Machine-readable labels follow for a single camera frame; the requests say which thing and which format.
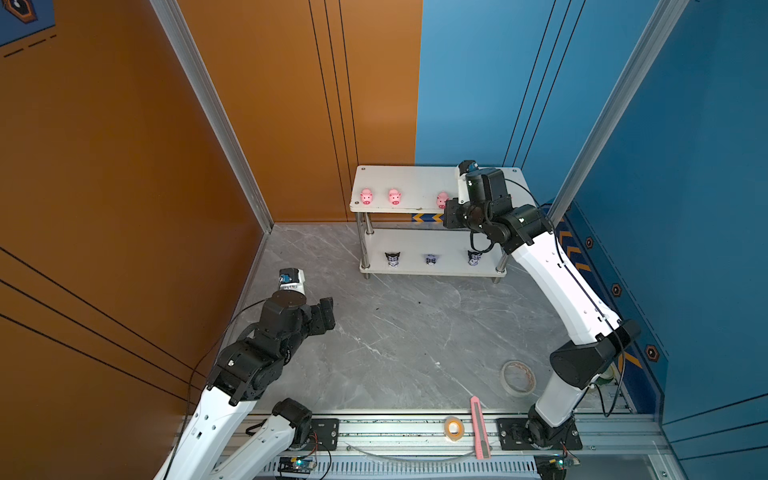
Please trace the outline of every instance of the black and white figurine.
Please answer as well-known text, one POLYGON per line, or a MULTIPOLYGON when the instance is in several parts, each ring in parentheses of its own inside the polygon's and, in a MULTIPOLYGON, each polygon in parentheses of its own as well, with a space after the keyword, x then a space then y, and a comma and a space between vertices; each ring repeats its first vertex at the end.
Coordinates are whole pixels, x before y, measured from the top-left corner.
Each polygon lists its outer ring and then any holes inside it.
POLYGON ((469 257, 469 264, 472 266, 478 266, 478 263, 480 263, 480 257, 482 257, 482 253, 480 252, 473 252, 471 250, 467 250, 467 257, 469 257))
POLYGON ((400 252, 384 254, 386 255, 386 261, 389 263, 389 266, 398 266, 400 264, 400 252))

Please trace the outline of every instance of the shelf lower board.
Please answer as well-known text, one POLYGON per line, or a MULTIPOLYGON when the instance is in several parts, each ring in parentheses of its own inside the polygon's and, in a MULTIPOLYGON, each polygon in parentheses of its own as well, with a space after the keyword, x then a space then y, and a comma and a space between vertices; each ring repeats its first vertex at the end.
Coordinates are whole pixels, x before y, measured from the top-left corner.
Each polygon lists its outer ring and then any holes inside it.
MULTIPOLYGON (((395 275, 444 275, 444 276, 505 276, 496 271, 502 258, 502 249, 496 245, 483 253, 480 263, 471 266, 467 262, 469 232, 457 230, 406 230, 377 228, 373 235, 363 235, 368 248, 370 268, 362 273, 391 273, 395 275), (384 253, 400 252, 400 264, 389 266, 384 253), (427 265, 427 253, 436 255, 437 264, 427 265)), ((488 247, 488 240, 475 235, 475 247, 488 247)))

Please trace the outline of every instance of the pink utility knife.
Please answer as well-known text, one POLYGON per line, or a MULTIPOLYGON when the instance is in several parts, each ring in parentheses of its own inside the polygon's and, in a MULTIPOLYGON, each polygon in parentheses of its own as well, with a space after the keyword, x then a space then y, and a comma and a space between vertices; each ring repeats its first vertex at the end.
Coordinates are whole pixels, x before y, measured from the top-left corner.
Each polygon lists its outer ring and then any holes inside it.
POLYGON ((469 408, 472 411, 472 430, 475 432, 475 454, 478 459, 491 458, 491 447, 488 446, 488 433, 485 431, 485 419, 480 408, 480 399, 473 396, 469 399, 469 408))

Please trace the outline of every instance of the blue wall panel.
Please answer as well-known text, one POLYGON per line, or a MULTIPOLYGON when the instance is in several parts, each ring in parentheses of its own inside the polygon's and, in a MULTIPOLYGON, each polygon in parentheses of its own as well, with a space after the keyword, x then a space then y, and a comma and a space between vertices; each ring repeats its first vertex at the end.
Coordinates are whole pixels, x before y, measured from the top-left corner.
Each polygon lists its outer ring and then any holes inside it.
POLYGON ((519 166, 535 133, 526 180, 553 197, 656 4, 425 0, 416 164, 519 166))
MULTIPOLYGON (((768 444, 763 426, 705 435, 768 419, 750 406, 760 400, 702 414, 768 392, 766 44, 768 3, 691 2, 577 196, 662 342, 665 430, 704 435, 679 442, 683 458, 768 444)), ((684 467, 736 478, 728 462, 743 469, 764 455, 684 467)))

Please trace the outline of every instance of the orange wall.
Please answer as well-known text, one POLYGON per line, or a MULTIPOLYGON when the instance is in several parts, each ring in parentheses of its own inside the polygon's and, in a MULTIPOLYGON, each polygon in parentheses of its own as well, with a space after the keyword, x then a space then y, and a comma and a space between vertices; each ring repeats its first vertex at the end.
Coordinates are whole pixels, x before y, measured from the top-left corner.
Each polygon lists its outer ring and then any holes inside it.
POLYGON ((179 3, 275 221, 351 220, 357 165, 414 163, 420 1, 179 3))
POLYGON ((262 233, 149 2, 55 14, 0 48, 0 458, 9 478, 150 478, 262 233))

